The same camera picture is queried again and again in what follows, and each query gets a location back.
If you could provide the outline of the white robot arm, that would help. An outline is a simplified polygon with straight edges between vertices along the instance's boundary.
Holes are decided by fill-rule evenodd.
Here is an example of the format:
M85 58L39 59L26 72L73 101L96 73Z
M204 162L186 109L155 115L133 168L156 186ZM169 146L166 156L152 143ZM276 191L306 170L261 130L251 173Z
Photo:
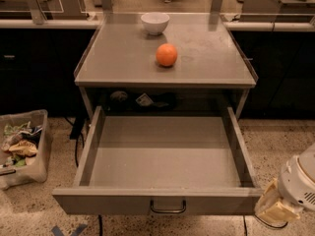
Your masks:
M270 224L295 221L303 210L315 211L315 144L281 167L255 205L255 215Z

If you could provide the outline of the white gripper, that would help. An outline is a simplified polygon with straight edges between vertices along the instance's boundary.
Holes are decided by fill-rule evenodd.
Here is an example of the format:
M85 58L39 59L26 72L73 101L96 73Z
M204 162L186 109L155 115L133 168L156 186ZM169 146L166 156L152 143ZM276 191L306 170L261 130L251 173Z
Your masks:
M315 210L314 154L294 155L282 166L278 179L267 185L255 205L255 214L271 224L292 222L300 218L301 207Z

